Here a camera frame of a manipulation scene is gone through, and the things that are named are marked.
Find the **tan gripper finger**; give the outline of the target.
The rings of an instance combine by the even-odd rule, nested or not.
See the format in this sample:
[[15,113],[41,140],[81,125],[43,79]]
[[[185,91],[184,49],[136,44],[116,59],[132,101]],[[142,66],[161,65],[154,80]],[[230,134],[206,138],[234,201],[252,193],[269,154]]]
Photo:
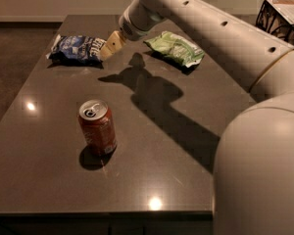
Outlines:
[[113,55],[114,53],[107,46],[103,46],[99,52],[99,57],[102,62],[108,60]]

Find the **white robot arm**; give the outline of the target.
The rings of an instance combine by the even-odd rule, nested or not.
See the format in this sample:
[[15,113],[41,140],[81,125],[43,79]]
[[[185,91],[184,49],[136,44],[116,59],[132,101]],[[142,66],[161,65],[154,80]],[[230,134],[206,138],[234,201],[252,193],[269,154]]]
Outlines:
[[133,0],[120,41],[165,19],[255,100],[224,131],[214,165],[214,235],[294,235],[294,46],[202,0]]

